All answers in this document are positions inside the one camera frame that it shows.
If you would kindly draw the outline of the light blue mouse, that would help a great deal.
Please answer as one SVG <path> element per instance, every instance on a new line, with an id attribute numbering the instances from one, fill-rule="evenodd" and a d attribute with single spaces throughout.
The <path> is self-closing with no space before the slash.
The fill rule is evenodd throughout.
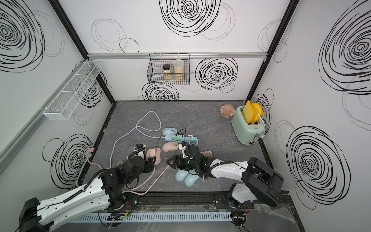
<path id="1" fill-rule="evenodd" d="M 175 179 L 178 182 L 183 182 L 188 175 L 189 175 L 188 171 L 178 170 L 175 174 Z"/>
<path id="2" fill-rule="evenodd" d="M 188 174 L 184 179 L 187 187 L 192 187 L 200 177 L 197 174 Z"/>

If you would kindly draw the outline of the pink power strip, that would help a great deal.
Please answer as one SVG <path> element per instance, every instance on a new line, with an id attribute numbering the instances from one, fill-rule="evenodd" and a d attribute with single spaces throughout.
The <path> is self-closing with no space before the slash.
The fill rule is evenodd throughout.
<path id="1" fill-rule="evenodd" d="M 206 157 L 206 158 L 212 158 L 213 157 L 213 153 L 211 150 L 208 150 L 208 151 L 203 151 L 201 152 L 201 154 Z"/>

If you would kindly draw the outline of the peach mouse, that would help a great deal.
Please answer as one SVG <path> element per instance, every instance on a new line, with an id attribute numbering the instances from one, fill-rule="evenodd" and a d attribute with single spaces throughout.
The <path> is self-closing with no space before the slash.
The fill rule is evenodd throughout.
<path id="1" fill-rule="evenodd" d="M 147 152 L 146 152 L 146 159 L 149 160 L 149 158 L 151 157 L 155 157 L 156 156 L 156 150 L 154 148 L 150 148 Z"/>

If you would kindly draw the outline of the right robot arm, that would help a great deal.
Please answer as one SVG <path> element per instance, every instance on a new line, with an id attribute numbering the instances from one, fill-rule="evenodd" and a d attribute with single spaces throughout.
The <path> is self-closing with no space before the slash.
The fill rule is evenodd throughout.
<path id="1" fill-rule="evenodd" d="M 177 169 L 175 178 L 192 187 L 199 179 L 227 178 L 235 180 L 229 190 L 229 201 L 236 207 L 248 201 L 259 200 L 276 207 L 281 197 L 284 178 L 256 157 L 248 161 L 223 161 L 203 155 L 197 146 L 181 143 L 180 155 L 174 155 L 167 164 Z"/>

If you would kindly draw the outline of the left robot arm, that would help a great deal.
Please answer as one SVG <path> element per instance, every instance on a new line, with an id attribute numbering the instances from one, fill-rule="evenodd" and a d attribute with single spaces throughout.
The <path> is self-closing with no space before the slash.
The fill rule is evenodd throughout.
<path id="1" fill-rule="evenodd" d="M 24 203 L 18 232 L 52 232 L 81 216 L 121 209 L 127 202 L 122 189 L 142 173 L 155 168 L 156 157 L 129 155 L 121 165 L 98 170 L 84 185 L 46 200 L 32 198 Z"/>

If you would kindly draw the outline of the pink mouse sideways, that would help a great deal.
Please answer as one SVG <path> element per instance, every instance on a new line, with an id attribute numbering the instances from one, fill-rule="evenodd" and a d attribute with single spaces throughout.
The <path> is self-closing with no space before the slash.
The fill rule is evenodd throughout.
<path id="1" fill-rule="evenodd" d="M 179 149 L 179 144 L 177 142 L 167 142 L 162 146 L 162 151 L 171 152 Z"/>

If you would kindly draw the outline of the pink mouse upright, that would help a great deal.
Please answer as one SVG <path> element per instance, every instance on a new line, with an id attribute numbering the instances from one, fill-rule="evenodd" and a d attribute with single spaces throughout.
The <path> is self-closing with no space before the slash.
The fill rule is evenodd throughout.
<path id="1" fill-rule="evenodd" d="M 161 149 L 160 148 L 154 148 L 155 151 L 155 165 L 159 165 L 161 162 Z"/>

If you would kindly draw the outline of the blue mouse behind strip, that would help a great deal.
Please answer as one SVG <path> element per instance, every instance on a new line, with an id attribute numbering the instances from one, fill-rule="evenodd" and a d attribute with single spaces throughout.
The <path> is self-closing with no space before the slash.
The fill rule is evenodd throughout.
<path id="1" fill-rule="evenodd" d="M 178 130 L 176 128 L 164 128 L 162 130 L 162 136 L 166 136 L 166 135 L 173 135 L 173 134 L 177 134 L 178 133 Z"/>

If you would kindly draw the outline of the blue power strip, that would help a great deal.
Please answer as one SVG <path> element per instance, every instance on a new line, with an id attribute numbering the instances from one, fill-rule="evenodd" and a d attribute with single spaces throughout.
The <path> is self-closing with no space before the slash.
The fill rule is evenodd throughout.
<path id="1" fill-rule="evenodd" d="M 199 139 L 198 137 L 195 137 L 195 136 L 189 137 L 189 136 L 184 136 L 181 134 L 166 134 L 164 139 L 166 142 L 178 142 L 179 144 L 183 142 L 186 142 L 188 144 L 192 144 L 195 146 L 199 144 Z"/>

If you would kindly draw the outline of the pink glass bowl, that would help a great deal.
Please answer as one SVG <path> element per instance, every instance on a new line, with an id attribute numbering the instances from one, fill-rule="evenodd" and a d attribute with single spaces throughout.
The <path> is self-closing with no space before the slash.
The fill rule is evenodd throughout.
<path id="1" fill-rule="evenodd" d="M 235 114 L 235 109 L 231 104 L 227 103 L 220 108 L 220 113 L 225 118 L 231 118 Z"/>

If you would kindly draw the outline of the mint green toaster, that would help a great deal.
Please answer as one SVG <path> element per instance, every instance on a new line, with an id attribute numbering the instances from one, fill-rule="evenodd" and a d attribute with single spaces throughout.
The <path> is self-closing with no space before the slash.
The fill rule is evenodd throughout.
<path id="1" fill-rule="evenodd" d="M 232 117 L 232 127 L 237 139 L 243 145 L 252 145 L 265 136 L 264 121 L 259 119 L 255 124 L 248 124 L 243 117 L 244 106 L 239 106 Z"/>

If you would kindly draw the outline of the yellow toast slice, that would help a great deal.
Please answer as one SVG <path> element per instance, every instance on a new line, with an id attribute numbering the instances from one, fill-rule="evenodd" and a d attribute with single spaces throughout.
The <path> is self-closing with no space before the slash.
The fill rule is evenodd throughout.
<path id="1" fill-rule="evenodd" d="M 263 113 L 263 108 L 259 103 L 251 103 L 250 101 L 247 101 L 242 111 L 243 117 L 247 124 L 255 124 L 258 122 Z"/>

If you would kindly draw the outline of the white lid tall jar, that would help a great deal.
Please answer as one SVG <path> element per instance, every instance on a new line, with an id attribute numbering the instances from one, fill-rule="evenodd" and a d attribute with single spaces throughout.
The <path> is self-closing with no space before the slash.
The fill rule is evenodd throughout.
<path id="1" fill-rule="evenodd" d="M 178 84 L 182 84 L 184 79 L 184 61 L 181 59 L 176 59 L 173 62 L 173 66 L 175 79 Z"/>

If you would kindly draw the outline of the brown lid spice jar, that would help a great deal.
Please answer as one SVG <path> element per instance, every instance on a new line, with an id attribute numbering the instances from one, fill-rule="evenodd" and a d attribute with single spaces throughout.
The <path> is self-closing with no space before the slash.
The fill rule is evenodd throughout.
<path id="1" fill-rule="evenodd" d="M 170 82 L 171 79 L 172 79 L 171 66 L 169 64 L 164 64 L 163 65 L 163 71 L 164 71 L 165 82 Z"/>

